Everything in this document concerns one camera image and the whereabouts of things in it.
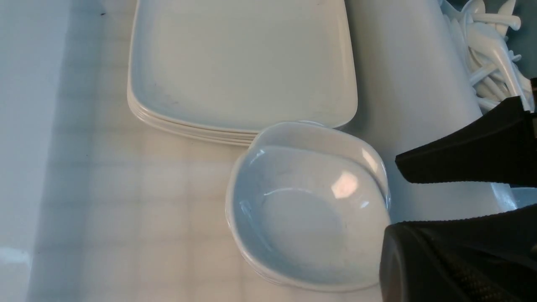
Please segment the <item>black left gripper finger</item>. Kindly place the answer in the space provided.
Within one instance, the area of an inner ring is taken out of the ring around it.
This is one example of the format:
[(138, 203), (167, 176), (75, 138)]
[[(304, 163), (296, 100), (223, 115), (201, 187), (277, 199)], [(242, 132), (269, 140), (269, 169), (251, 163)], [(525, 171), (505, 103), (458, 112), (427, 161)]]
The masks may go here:
[(384, 302), (535, 302), (537, 207), (384, 231)]
[(468, 126), (396, 156), (410, 183), (487, 182), (535, 186), (536, 113), (510, 97)]

